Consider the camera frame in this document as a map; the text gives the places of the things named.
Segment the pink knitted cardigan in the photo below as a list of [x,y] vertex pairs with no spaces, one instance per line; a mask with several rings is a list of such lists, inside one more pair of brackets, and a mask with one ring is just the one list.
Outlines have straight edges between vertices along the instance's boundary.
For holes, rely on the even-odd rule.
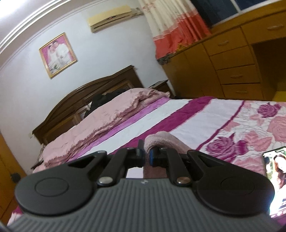
[[150,151],[154,147],[174,148],[178,153],[186,154],[191,150],[189,146],[173,136],[169,132],[160,131],[155,134],[148,135],[144,140],[144,150],[146,152],[146,164],[143,169],[144,178],[167,178],[166,169],[161,167],[152,167],[150,165]]

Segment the black garment at headboard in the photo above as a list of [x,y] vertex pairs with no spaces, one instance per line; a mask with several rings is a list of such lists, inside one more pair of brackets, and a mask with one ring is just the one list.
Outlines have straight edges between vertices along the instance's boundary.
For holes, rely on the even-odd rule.
[[106,94],[97,94],[93,97],[90,109],[86,111],[84,118],[86,118],[90,113],[92,113],[95,109],[101,107],[102,105],[110,102],[112,99],[117,97],[118,95],[126,92],[126,89],[117,89],[113,92],[109,92]]

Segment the pink folded blanket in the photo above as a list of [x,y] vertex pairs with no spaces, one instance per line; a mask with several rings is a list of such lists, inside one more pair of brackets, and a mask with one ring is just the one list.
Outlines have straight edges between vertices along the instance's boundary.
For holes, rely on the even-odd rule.
[[68,162],[91,143],[150,104],[161,99],[168,100],[169,95],[169,92],[143,88],[123,92],[46,145],[42,152],[43,163],[33,173]]

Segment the dark wooden nightstand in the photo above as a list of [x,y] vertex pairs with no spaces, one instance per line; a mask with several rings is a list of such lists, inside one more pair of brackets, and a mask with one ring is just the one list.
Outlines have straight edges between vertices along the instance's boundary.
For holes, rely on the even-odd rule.
[[161,92],[169,92],[172,95],[171,89],[168,86],[168,80],[158,81],[151,85],[149,88],[156,89]]

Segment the dark wooden headboard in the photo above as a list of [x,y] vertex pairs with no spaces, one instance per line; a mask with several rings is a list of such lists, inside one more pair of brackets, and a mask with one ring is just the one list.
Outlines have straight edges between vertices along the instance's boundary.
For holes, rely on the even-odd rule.
[[130,89],[143,87],[132,65],[110,76],[93,80],[70,92],[33,130],[33,135],[41,145],[47,145],[82,121],[82,115],[89,110],[88,104],[92,102],[95,95],[106,94],[123,87]]

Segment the floral purple white bedspread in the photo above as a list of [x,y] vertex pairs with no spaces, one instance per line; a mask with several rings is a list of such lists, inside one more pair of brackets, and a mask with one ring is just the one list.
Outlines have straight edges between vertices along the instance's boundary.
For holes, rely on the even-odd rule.
[[137,114],[97,132],[95,140],[79,148],[75,158],[98,148],[114,152],[140,135],[167,131],[191,148],[217,154],[228,145],[247,148],[234,164],[264,173],[262,154],[285,146],[285,103],[161,98]]

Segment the smartphone with lit screen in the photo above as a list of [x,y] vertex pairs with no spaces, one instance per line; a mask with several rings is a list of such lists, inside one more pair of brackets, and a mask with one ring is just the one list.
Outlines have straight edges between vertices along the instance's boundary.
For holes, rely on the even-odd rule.
[[285,147],[263,153],[266,175],[275,194],[270,205],[270,216],[278,218],[285,214]]

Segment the wooden wardrobe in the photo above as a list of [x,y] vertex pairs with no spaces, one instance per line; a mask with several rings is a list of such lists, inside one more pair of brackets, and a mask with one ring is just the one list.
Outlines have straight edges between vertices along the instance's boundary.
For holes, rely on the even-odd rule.
[[26,173],[15,159],[1,134],[1,222],[6,225],[18,203],[14,196],[17,181]]

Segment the framed wedding photo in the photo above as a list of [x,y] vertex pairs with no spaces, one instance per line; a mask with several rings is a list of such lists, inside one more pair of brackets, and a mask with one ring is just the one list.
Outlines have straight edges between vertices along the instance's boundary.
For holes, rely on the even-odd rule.
[[39,52],[50,79],[78,61],[65,33],[47,42]]

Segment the wooden drawer cabinet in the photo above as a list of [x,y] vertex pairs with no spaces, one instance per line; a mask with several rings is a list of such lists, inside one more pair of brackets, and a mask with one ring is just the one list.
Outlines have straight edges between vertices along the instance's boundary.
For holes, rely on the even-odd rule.
[[163,69],[181,98],[271,100],[285,76],[285,10],[215,34]]

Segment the floral orange curtain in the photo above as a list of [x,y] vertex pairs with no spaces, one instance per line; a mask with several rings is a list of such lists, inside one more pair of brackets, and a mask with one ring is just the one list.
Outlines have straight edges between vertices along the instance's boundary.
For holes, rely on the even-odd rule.
[[191,1],[139,1],[156,47],[156,59],[194,44],[211,32]]

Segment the cream wall air conditioner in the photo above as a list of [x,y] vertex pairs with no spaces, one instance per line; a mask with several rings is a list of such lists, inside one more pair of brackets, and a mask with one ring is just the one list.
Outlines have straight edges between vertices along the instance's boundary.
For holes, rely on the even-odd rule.
[[143,14],[144,13],[138,7],[131,8],[128,5],[124,5],[88,18],[87,24],[90,27],[91,32],[95,33],[132,17],[141,16]]

